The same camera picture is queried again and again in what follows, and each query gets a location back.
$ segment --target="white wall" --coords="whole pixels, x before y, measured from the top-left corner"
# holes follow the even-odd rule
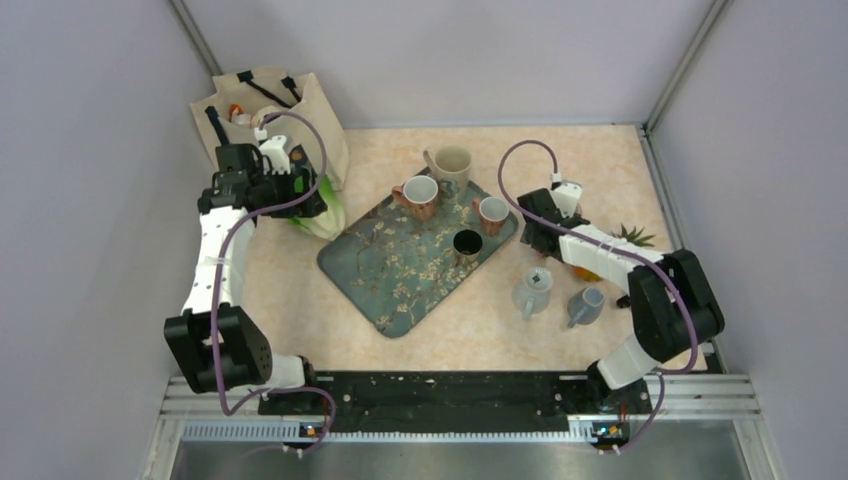
[[[141,471],[190,286],[208,77],[164,1],[0,6],[0,477]]]
[[[848,471],[848,2],[735,2],[657,133],[789,478]]]
[[[187,0],[225,71],[315,71],[347,127],[643,121],[710,0]]]

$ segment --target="black strap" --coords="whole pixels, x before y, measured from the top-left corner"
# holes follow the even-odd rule
[[[284,102],[283,99],[281,99],[280,97],[274,95],[273,93],[269,92],[268,90],[265,90],[264,88],[257,85],[256,82],[253,81],[253,72],[251,72],[249,70],[246,71],[246,72],[241,72],[241,73],[237,74],[236,77],[239,79],[240,82],[244,82],[244,83],[250,85],[251,87],[253,87],[254,90],[261,93],[268,100],[273,100],[273,101],[277,102],[277,104],[280,105],[283,108],[291,108],[291,105]]]
[[[283,82],[284,87],[286,87],[290,92],[292,92],[292,96],[294,97],[294,99],[300,102],[300,95],[298,95],[297,93],[297,85],[295,85],[294,79],[287,76],[286,78],[280,81]]]
[[[229,145],[230,139],[227,138],[227,132],[224,131],[224,127],[221,125],[221,120],[218,119],[218,111],[211,105],[206,107],[205,111],[206,116],[209,117],[209,123],[211,123],[212,128],[215,129],[215,134],[218,135],[218,141],[221,142],[221,145]]]

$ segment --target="tray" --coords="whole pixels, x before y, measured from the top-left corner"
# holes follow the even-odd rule
[[[482,234],[471,202],[488,196],[469,182],[461,203],[441,202],[421,223],[389,195],[322,248],[318,266],[378,332],[402,337],[515,234],[512,212],[496,236]],[[466,228],[481,233],[483,249],[475,262],[457,265],[453,236]]]

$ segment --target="silver floor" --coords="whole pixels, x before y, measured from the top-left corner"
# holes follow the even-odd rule
[[[657,422],[620,457],[584,444],[328,443],[303,460],[257,443],[183,442],[172,480],[748,479],[730,421]]]

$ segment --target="metal frame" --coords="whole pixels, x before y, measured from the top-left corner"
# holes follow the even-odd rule
[[[707,43],[707,39],[710,34],[712,34],[713,29],[718,24],[719,20],[721,20],[722,15],[727,11],[727,8],[730,7],[730,4],[732,3],[733,0],[713,0],[713,3],[710,5],[710,9],[707,10],[707,14],[704,16],[704,19],[701,20],[701,24],[695,31],[692,41],[690,41],[689,46],[686,47],[683,57],[677,63],[674,73],[671,74],[671,78],[668,79],[665,88],[663,88],[660,98],[651,110],[651,114],[648,115],[648,120],[644,125],[644,130],[648,136],[654,133],[654,130],[656,130],[657,126],[659,126],[665,112],[668,110],[669,105],[671,105],[675,94],[677,94],[678,89],[683,84],[683,81],[686,79],[686,76],[692,69],[692,66],[703,51],[704,46]]]
[[[199,59],[210,75],[220,75],[222,70],[209,45],[195,23],[191,12],[183,0],[168,0],[180,25],[185,31],[189,42],[194,47]],[[704,19],[686,48],[674,73],[665,85],[648,119],[637,125],[640,142],[645,154],[651,179],[660,201],[663,216],[669,229],[672,245],[676,248],[685,247],[688,242],[683,229],[677,206],[674,202],[668,179],[653,142],[653,133],[662,122],[665,113],[673,102],[678,90],[687,78],[693,65],[702,53],[709,36],[715,26],[723,18],[732,0],[713,0]],[[721,364],[721,357],[714,351],[712,343],[705,344],[706,353],[716,355]],[[776,455],[762,413],[757,402],[753,387],[747,375],[729,374],[693,374],[666,377],[666,401],[657,421],[698,421],[698,420],[732,420],[739,441],[740,450],[747,465],[752,480],[785,478],[781,462]],[[654,377],[646,378],[648,390],[653,400],[658,394],[658,384]],[[233,396],[248,392],[247,388],[239,387],[230,391]],[[633,415],[634,420],[644,420],[645,415]],[[158,423],[152,440],[147,464],[142,478],[145,480],[168,480],[177,462],[180,442],[204,439],[208,441],[226,440],[232,438],[232,432],[241,432],[239,440],[253,439],[254,441],[269,441],[268,435],[277,435],[275,440],[286,439],[286,419],[269,420],[271,417],[260,417],[257,413],[257,402],[246,404],[233,417],[225,417],[220,410],[216,394],[195,395],[191,392],[182,377],[171,379],[162,404]],[[391,435],[350,435],[330,434],[328,442],[462,442],[462,441],[527,441],[527,442],[575,442],[587,441],[587,434],[582,428],[585,422],[614,421],[613,415],[577,415],[570,416],[575,427],[570,432],[556,434],[519,434],[516,435],[427,435],[410,436],[403,434]],[[215,430],[210,426],[228,426],[224,430]],[[229,427],[243,427],[233,430]],[[183,437],[189,429],[190,436]],[[263,432],[247,434],[244,432]]]
[[[560,379],[575,380],[585,376],[564,374]],[[652,401],[659,395],[656,377],[645,378]],[[249,393],[248,387],[230,390],[233,397]],[[147,458],[142,479],[168,480],[177,463],[182,441],[239,441],[239,442],[282,442],[303,441],[293,435],[298,423],[290,418],[260,416],[258,402],[245,404],[232,417],[221,412],[218,395],[197,395],[191,391],[183,377],[171,378],[160,409],[159,420]],[[593,441],[592,422],[614,422],[617,415],[570,415],[567,432],[519,433],[519,434],[333,434],[326,442],[424,442],[424,443],[585,443]],[[631,415],[631,420],[644,421],[647,415]],[[770,450],[761,441],[764,425],[762,412],[747,375],[690,374],[666,377],[666,399],[657,416],[657,421],[708,421],[733,420],[740,433],[740,445],[748,458],[757,460],[752,468],[748,462],[751,478],[765,480],[778,478],[769,476]]]

